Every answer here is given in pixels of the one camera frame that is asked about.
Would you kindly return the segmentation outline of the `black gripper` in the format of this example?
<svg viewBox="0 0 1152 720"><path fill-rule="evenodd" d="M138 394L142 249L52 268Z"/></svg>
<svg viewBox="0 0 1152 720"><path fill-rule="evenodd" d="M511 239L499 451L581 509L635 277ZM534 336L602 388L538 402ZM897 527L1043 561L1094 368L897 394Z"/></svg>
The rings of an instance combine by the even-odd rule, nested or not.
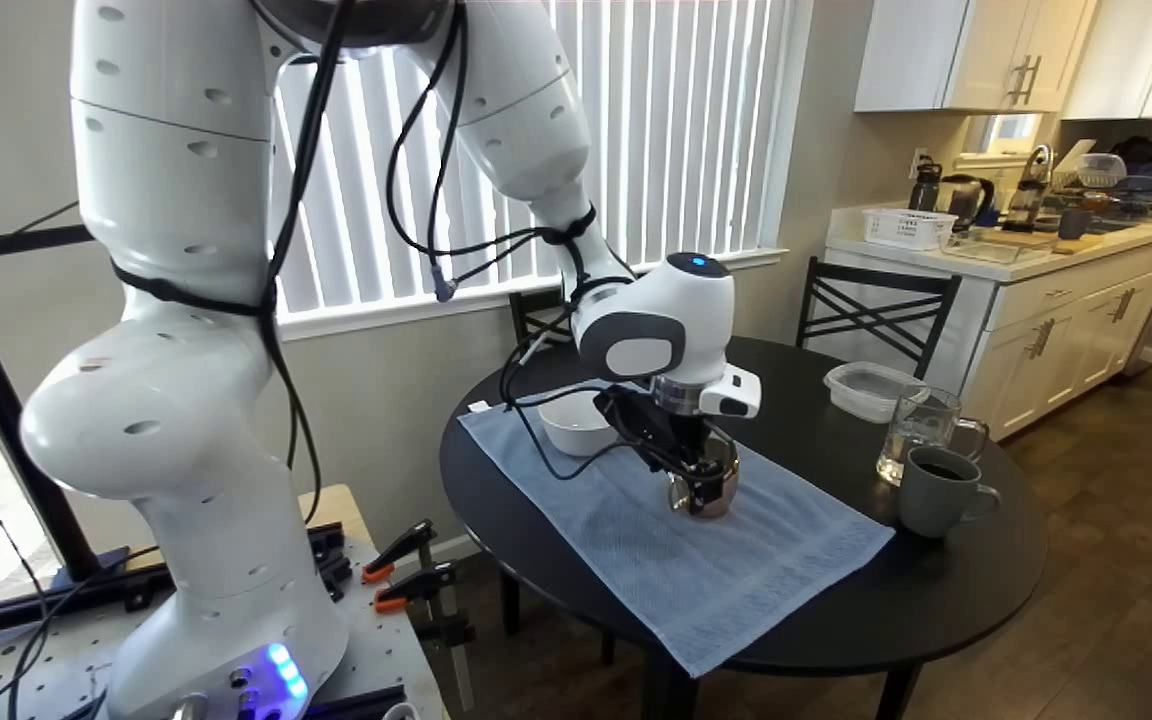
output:
<svg viewBox="0 0 1152 720"><path fill-rule="evenodd" d="M642 394L628 394L628 388L602 388L594 395L594 407L619 432L619 440L642 456L650 471L662 471L668 509L692 512L688 480L668 470L688 450L696 450L700 436L712 432L712 425L700 416L662 411L655 402L649 402ZM703 483L700 483L703 509L725 512L737 498L737 480L741 480L741 456L732 443L720 443L703 470Z"/></svg>

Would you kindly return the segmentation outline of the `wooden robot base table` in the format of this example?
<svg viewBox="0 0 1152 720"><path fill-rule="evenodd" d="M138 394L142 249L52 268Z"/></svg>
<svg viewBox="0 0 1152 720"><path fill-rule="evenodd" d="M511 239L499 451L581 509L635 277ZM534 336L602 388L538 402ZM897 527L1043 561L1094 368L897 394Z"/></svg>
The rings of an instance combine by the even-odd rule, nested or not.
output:
<svg viewBox="0 0 1152 720"><path fill-rule="evenodd" d="M377 557L358 505L344 483L321 498L310 544L329 557L329 595L344 655L317 679L293 642L268 642L220 673L220 695L183 691L148 720L447 720L439 679L408 615L377 607L358 567ZM116 651L148 613L119 599L59 605L49 629L0 631L0 720L113 720Z"/></svg>

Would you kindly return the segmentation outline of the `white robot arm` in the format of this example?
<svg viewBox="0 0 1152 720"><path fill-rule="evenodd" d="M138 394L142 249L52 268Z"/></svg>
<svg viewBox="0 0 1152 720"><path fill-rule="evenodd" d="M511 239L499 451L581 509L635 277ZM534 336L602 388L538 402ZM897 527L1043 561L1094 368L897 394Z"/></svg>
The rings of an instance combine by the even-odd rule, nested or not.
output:
<svg viewBox="0 0 1152 720"><path fill-rule="evenodd" d="M720 416L758 379L726 360L737 282L700 252L635 277L583 183L587 134L534 0L77 0L81 215L124 286L119 322L28 395L18 440L57 483L127 501L173 595L119 643L100 720L298 720L349 651L252 405L270 375L270 83L293 62L401 43L489 179L561 252L577 352L613 427L692 505L726 470Z"/></svg>

